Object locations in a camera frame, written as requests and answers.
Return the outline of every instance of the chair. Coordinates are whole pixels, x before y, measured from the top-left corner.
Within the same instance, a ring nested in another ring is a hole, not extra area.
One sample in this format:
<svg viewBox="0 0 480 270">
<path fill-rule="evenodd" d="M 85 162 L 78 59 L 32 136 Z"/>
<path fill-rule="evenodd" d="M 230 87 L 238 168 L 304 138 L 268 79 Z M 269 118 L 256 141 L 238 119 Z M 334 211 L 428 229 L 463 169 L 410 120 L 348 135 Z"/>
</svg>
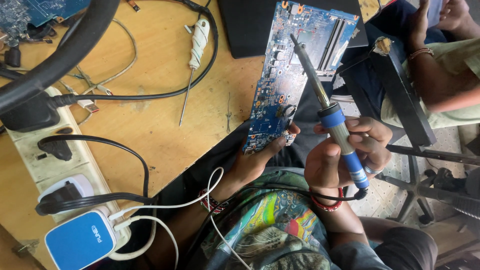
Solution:
<svg viewBox="0 0 480 270">
<path fill-rule="evenodd" d="M 431 222 L 434 216 L 425 199 L 426 197 L 441 199 L 449 204 L 454 204 L 456 209 L 463 209 L 463 212 L 474 212 L 478 214 L 480 207 L 479 200 L 474 199 L 473 202 L 471 202 L 467 196 L 438 188 L 430 188 L 430 186 L 433 185 L 433 180 L 436 177 L 442 177 L 442 175 L 437 175 L 432 170 L 429 170 L 426 172 L 429 178 L 420 181 L 416 157 L 480 166 L 479 157 L 425 149 L 436 142 L 435 135 L 427 121 L 425 113 L 421 109 L 420 100 L 411 86 L 402 67 L 402 63 L 397 57 L 396 49 L 391 46 L 391 42 L 387 38 L 377 40 L 371 51 L 355 57 L 348 63 L 340 66 L 337 70 L 337 73 L 344 79 L 348 92 L 352 95 L 362 116 L 370 116 L 380 122 L 382 121 L 378 112 L 373 109 L 373 105 L 370 103 L 365 91 L 352 79 L 353 71 L 351 67 L 362 61 L 369 61 L 372 64 L 380 82 L 385 88 L 387 96 L 390 100 L 394 100 L 392 105 L 403 125 L 403 128 L 399 128 L 384 123 L 392 129 L 394 134 L 386 148 L 393 153 L 408 155 L 410 183 L 385 176 L 382 173 L 376 176 L 377 179 L 399 186 L 408 192 L 407 200 L 400 210 L 398 217 L 393 220 L 403 223 L 412 209 L 413 204 L 417 201 L 424 213 L 424 215 L 420 216 L 420 222 L 423 224 Z M 392 145 L 392 143 L 405 134 L 408 136 L 412 147 Z M 473 207 L 470 207 L 471 205 L 464 207 L 464 204 L 459 203 L 458 200 L 463 202 L 468 201 L 467 204 L 473 204 Z"/>
</svg>

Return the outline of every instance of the hand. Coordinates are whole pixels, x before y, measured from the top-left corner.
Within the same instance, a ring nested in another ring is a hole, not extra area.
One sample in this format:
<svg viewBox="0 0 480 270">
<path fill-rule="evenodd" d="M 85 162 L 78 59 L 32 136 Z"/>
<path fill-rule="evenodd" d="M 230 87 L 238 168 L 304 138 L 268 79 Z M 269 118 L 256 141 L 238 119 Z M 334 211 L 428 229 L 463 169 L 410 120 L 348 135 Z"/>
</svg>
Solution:
<svg viewBox="0 0 480 270">
<path fill-rule="evenodd" d="M 419 9 L 411 15 L 412 30 L 409 37 L 409 45 L 412 51 L 417 51 L 425 47 L 428 29 L 428 8 L 430 0 L 420 0 Z"/>
<path fill-rule="evenodd" d="M 392 154 L 385 146 L 392 138 L 392 131 L 371 117 L 349 117 L 345 121 L 350 131 L 348 142 L 356 148 L 363 165 L 379 171 L 389 162 Z M 321 124 L 314 127 L 316 134 L 326 134 Z M 367 173 L 369 179 L 375 175 Z M 340 146 L 333 138 L 328 138 L 317 145 L 307 156 L 305 180 L 310 188 L 322 193 L 325 188 L 339 188 L 353 184 L 347 166 L 340 158 Z"/>
<path fill-rule="evenodd" d="M 292 123 L 288 133 L 298 134 L 300 133 L 300 129 L 295 123 Z M 242 147 L 245 145 L 246 140 L 246 138 L 243 140 Z M 242 186 L 260 177 L 265 170 L 267 162 L 278 153 L 286 143 L 287 141 L 284 137 L 279 137 L 270 142 L 261 151 L 251 155 L 244 155 L 240 148 L 232 168 L 223 176 L 215 190 L 210 193 L 212 198 L 216 201 L 225 200 Z"/>
<path fill-rule="evenodd" d="M 444 8 L 440 12 L 440 22 L 437 24 L 437 28 L 455 31 L 470 18 L 469 10 L 465 0 L 444 0 Z"/>
</svg>

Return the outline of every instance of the black laptop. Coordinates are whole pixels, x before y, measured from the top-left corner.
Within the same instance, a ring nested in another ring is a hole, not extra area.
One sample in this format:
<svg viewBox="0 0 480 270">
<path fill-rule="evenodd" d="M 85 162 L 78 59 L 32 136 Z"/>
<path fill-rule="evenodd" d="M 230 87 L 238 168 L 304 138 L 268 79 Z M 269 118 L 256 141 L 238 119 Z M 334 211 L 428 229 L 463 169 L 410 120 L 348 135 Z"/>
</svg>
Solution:
<svg viewBox="0 0 480 270">
<path fill-rule="evenodd" d="M 277 2 L 278 0 L 218 0 L 233 58 L 265 55 Z M 300 3 L 360 16 L 357 23 L 359 32 L 350 40 L 348 48 L 368 45 L 358 0 L 302 0 Z"/>
</svg>

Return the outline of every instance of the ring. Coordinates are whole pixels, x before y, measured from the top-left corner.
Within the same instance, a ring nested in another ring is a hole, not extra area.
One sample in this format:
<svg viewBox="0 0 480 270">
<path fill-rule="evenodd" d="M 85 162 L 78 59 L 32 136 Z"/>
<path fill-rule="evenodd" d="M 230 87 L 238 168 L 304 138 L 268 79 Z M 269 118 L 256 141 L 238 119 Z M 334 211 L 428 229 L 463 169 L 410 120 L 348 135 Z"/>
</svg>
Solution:
<svg viewBox="0 0 480 270">
<path fill-rule="evenodd" d="M 381 173 L 381 172 L 383 171 L 383 169 L 381 169 L 381 170 L 379 170 L 379 171 L 372 170 L 372 169 L 370 169 L 367 165 L 365 165 L 365 166 L 363 167 L 363 169 L 364 169 L 366 172 L 371 173 L 371 174 L 379 174 L 379 173 Z"/>
</svg>

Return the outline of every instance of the power strip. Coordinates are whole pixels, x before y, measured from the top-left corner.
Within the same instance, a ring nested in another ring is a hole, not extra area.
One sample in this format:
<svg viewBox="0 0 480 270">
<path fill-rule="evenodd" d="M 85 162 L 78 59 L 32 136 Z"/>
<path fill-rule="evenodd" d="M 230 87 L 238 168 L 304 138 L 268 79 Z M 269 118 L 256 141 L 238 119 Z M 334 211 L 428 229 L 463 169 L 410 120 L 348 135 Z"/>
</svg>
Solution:
<svg viewBox="0 0 480 270">
<path fill-rule="evenodd" d="M 49 87 L 45 91 L 50 96 L 61 95 L 60 91 L 53 87 Z M 28 133 L 7 130 L 22 157 L 30 176 L 32 176 L 37 189 L 40 193 L 43 193 L 50 186 L 62 179 L 81 173 L 92 185 L 95 195 L 111 193 L 107 182 L 105 181 L 105 178 L 85 141 L 67 141 L 67 144 L 72 151 L 72 159 L 69 161 L 59 160 L 53 155 L 47 154 L 38 148 L 37 143 L 40 139 L 52 135 L 65 134 L 64 132 L 68 128 L 71 129 L 70 134 L 82 134 L 72 113 L 67 107 L 58 108 L 57 111 L 60 114 L 60 122 L 55 126 Z M 120 208 L 115 201 L 102 205 L 106 206 L 110 210 L 110 213 L 120 211 Z M 52 215 L 52 218 L 55 222 L 61 223 L 62 221 L 66 221 L 85 213 L 91 208 L 81 208 L 55 214 Z M 120 237 L 117 240 L 117 245 L 114 250 L 124 246 L 130 239 L 131 235 L 132 233 L 128 227 L 121 229 Z"/>
</svg>

